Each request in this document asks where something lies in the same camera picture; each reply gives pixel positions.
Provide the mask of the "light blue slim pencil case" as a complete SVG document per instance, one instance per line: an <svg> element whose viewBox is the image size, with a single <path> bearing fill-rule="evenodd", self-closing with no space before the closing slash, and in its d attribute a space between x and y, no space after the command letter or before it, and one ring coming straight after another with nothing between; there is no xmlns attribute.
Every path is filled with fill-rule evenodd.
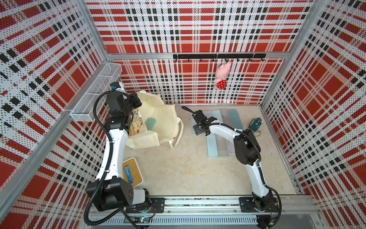
<svg viewBox="0 0 366 229"><path fill-rule="evenodd" d="M223 123L223 118L220 110L213 110L213 117L215 117L219 122Z"/></svg>

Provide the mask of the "cream floral canvas bag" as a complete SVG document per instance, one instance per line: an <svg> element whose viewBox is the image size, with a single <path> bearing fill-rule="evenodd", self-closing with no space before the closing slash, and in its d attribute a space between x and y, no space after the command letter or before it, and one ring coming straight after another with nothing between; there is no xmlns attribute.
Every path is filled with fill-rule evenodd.
<svg viewBox="0 0 366 229"><path fill-rule="evenodd" d="M169 143L177 147L183 134L183 121L177 116L174 105L166 105L159 95L140 91L137 93L142 106L135 109L126 145L132 149L151 148ZM152 131L145 125L147 118L156 119Z"/></svg>

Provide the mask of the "teal lid white pencil case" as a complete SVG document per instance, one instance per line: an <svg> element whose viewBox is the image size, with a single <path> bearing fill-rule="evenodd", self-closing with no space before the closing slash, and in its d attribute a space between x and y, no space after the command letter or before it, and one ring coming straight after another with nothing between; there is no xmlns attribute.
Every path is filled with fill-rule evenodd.
<svg viewBox="0 0 366 229"><path fill-rule="evenodd" d="M193 117L191 118L191 126L192 126L192 132L195 133L196 135L204 133L204 131L200 129L200 127L198 126L197 122L194 120Z"/></svg>

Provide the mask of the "frosted translucent pencil case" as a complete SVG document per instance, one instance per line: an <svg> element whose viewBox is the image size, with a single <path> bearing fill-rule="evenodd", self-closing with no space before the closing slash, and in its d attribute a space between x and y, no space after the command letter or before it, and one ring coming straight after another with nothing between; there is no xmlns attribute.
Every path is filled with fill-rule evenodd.
<svg viewBox="0 0 366 229"><path fill-rule="evenodd" d="M219 135L216 135L216 145L219 157L229 157L227 140Z"/></svg>

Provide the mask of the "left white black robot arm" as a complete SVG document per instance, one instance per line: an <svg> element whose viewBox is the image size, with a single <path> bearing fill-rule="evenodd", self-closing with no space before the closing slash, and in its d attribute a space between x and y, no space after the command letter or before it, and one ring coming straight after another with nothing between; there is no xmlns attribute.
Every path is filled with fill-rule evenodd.
<svg viewBox="0 0 366 229"><path fill-rule="evenodd" d="M100 225L117 213L125 217L126 208L149 211L152 201L147 189L135 189L124 180L124 150L133 121L133 112L142 106L137 93L127 94L121 82L113 82L110 90L101 93L93 105L93 116L106 136L100 171L88 183L89 197L83 220L88 226Z"/></svg>

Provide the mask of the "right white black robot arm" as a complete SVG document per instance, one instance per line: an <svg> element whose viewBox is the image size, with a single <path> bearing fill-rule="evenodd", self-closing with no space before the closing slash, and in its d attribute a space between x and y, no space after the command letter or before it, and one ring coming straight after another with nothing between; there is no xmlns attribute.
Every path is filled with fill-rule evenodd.
<svg viewBox="0 0 366 229"><path fill-rule="evenodd" d="M203 132L205 135L216 134L233 143L235 156L245 165L251 181L253 208L258 212L277 209L279 214L282 213L280 195L265 181L261 166L261 148L253 132L250 129L236 129L215 117L206 117L202 110L193 111L186 106L182 106L182 109L192 114L197 135Z"/></svg>

